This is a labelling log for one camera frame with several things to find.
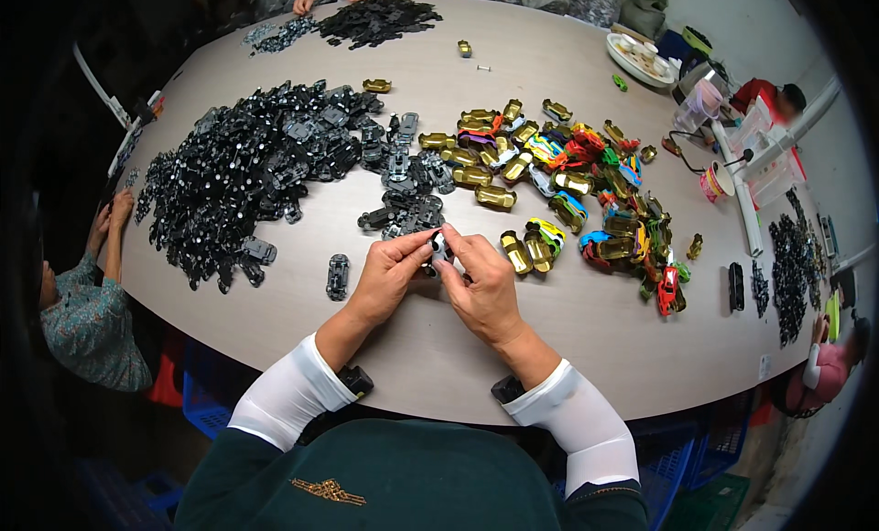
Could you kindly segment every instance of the plastic storage bin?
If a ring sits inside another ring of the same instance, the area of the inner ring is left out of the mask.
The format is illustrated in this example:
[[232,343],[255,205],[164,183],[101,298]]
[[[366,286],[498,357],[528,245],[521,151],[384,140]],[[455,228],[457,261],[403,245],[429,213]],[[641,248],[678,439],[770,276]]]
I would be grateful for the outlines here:
[[684,478],[696,425],[685,421],[645,429],[638,424],[630,423],[629,427],[635,437],[638,459],[642,462],[638,466],[638,475],[641,493],[648,506],[648,526],[651,531],[656,531],[662,526]]
[[106,459],[76,459],[76,475],[95,508],[112,529],[126,531],[165,531],[170,521],[161,518]]
[[727,531],[750,484],[747,477],[722,474],[698,491],[680,493],[664,531]]
[[687,489],[700,488],[738,462],[748,432],[753,399],[754,390],[751,389],[712,405],[708,428],[696,438],[687,463],[683,481]]
[[183,415],[214,439],[232,417],[238,399],[259,373],[202,343],[188,339],[184,356]]

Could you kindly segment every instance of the paper cup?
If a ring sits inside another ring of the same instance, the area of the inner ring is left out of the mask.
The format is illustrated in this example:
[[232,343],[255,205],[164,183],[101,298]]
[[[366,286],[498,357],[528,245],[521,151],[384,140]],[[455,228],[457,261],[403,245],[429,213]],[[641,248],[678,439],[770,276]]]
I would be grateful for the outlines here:
[[717,198],[724,198],[733,195],[736,191],[732,184],[732,177],[727,172],[726,167],[717,161],[712,161],[709,169],[699,177],[699,185],[702,187],[702,193],[709,198],[712,203]]

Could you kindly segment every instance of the bag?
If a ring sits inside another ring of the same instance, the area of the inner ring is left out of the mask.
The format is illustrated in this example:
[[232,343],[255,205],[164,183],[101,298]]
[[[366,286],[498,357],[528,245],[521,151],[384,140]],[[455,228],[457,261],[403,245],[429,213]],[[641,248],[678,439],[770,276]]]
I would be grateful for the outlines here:
[[668,0],[625,0],[620,10],[620,23],[656,40],[657,32],[665,23]]

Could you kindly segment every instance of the blue plastic crate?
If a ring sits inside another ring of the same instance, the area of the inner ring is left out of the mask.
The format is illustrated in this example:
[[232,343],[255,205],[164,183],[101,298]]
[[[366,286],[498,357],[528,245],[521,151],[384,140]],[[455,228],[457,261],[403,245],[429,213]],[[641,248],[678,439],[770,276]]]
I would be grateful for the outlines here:
[[754,390],[751,389],[714,403],[708,431],[696,439],[688,463],[684,482],[687,489],[699,489],[738,462],[748,432],[753,399]]
[[215,439],[228,425],[239,387],[253,369],[188,339],[184,357],[183,415],[204,435]]
[[76,475],[106,523],[118,531],[165,531],[170,521],[150,510],[137,488],[106,459],[76,459]]
[[639,459],[649,461],[638,466],[641,493],[648,507],[651,531],[662,526],[687,470],[693,452],[696,424],[689,420],[675,421],[655,417],[630,422]]

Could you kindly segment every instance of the red toy car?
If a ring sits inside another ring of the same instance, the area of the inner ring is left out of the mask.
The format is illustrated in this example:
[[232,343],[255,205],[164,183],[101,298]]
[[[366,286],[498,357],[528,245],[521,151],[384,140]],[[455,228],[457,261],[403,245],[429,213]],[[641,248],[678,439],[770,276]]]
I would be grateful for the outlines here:
[[659,313],[663,316],[672,314],[670,310],[674,303],[674,297],[678,294],[678,269],[672,265],[665,267],[662,274],[662,282],[657,289],[657,302],[659,303]]

